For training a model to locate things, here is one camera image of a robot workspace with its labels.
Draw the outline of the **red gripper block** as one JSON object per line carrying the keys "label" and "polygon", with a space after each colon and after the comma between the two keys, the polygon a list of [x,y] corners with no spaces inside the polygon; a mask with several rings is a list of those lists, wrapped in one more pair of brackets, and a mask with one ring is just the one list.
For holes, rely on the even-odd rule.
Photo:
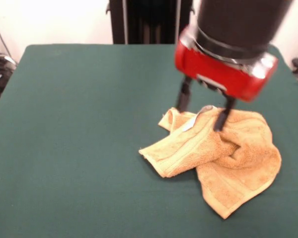
{"label": "red gripper block", "polygon": [[176,109],[186,111],[191,97],[192,78],[202,81],[205,86],[214,87],[227,96],[225,108],[219,114],[214,131],[222,131],[234,108],[235,98],[251,102],[265,87],[278,67],[278,59],[265,52],[250,64],[237,61],[226,62],[214,58],[199,49],[195,26],[187,26],[180,34],[175,51],[175,66],[185,74],[178,93]]}

